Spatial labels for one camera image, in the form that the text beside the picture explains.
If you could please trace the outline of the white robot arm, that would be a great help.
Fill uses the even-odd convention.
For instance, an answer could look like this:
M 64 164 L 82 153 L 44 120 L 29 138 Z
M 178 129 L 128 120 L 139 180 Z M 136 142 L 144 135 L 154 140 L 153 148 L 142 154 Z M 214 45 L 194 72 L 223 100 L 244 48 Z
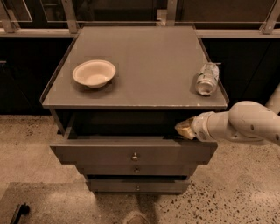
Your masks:
M 175 126 L 184 138 L 201 142 L 230 142 L 280 145 L 280 115 L 255 101 L 239 101 L 229 111 L 204 112 Z

